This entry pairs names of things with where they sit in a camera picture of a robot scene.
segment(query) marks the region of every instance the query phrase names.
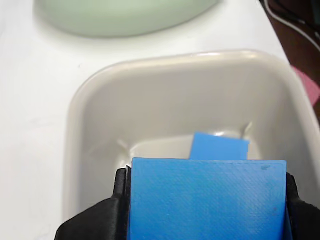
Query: white surface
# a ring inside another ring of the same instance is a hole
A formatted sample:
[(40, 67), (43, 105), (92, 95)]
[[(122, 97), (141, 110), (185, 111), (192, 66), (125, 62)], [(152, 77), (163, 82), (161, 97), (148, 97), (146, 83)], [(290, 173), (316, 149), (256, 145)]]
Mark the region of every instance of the white surface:
[(123, 60), (243, 48), (286, 61), (257, 0), (124, 39), (69, 36), (34, 20), (32, 0), (0, 0), (0, 238), (52, 240), (62, 223), (67, 110), (89, 76)]
[(188, 159), (194, 132), (251, 123), (250, 159), (286, 160), (300, 197), (320, 207), (320, 131), (290, 66), (250, 51), (122, 63), (94, 75), (70, 105), (63, 216), (112, 195), (132, 157)]

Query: dark brown surface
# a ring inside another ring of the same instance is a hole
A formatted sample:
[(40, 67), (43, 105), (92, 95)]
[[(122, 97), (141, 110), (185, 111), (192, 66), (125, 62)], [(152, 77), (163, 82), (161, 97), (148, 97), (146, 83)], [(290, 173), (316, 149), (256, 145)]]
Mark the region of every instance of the dark brown surface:
[[(296, 13), (302, 19), (314, 23), (314, 16), (310, 0), (280, 0), (283, 5)], [(281, 10), (275, 0), (269, 0), (270, 6)], [(303, 36), (290, 27), (274, 20), (269, 16), (271, 24), (282, 44), (284, 52), (291, 63), (302, 72), (306, 73), (318, 85), (320, 85), (320, 52)], [(302, 24), (296, 24), (308, 33), (318, 44), (320, 41), (314, 36), (314, 32)], [(314, 110), (320, 120), (320, 102), (315, 105)]]

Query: mint green dish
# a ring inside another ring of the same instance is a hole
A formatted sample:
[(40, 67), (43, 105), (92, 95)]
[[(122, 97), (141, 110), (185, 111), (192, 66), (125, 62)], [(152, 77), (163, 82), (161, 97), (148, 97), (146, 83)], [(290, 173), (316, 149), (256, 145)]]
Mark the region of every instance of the mint green dish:
[(35, 0), (55, 26), (90, 37), (140, 35), (201, 14), (217, 0)]

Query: blue foam block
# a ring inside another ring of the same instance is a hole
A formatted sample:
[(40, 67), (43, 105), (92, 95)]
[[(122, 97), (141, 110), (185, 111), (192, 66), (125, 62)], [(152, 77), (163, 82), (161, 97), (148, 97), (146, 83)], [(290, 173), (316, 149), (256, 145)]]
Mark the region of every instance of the blue foam block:
[(190, 152), (194, 160), (246, 160), (249, 141), (196, 132)]
[(286, 162), (134, 158), (130, 240), (280, 240)]

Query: black cable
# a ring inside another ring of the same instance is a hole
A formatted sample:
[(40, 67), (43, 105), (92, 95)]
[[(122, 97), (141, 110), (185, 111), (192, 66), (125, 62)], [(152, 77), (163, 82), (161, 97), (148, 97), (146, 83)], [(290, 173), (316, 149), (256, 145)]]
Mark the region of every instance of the black cable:
[(293, 12), (292, 10), (290, 10), (289, 8), (287, 8), (284, 4), (282, 4), (282, 2), (280, 0), (274, 0), (282, 9), (284, 9), (285, 11), (287, 11), (289, 14), (291, 14), (291, 17), (288, 17), (288, 15), (286, 16), (287, 19), (294, 19), (296, 18), (296, 20), (294, 22), (300, 23), (300, 24), (304, 24), (306, 26), (308, 26), (310, 29), (312, 29), (315, 32), (315, 35), (317, 38), (319, 38), (318, 36), (319, 34), (319, 30), (310, 22), (302, 19), (300, 16), (298, 16), (295, 12)]
[(299, 17), (295, 12), (293, 12), (292, 10), (288, 9), (285, 5), (283, 5), (280, 2), (280, 0), (274, 0), (274, 1), (276, 4), (279, 5), (279, 7), (281, 7), (283, 10), (286, 11), (286, 12), (281, 12), (281, 11), (278, 11), (278, 10), (274, 9), (273, 7), (269, 6), (270, 9), (275, 14), (277, 14), (278, 16), (280, 16), (281, 18), (283, 18), (289, 22), (294, 22), (296, 24), (303, 24), (303, 25), (309, 27), (312, 31), (314, 31), (315, 37), (320, 41), (320, 32), (316, 27), (314, 27), (314, 25), (312, 23)]

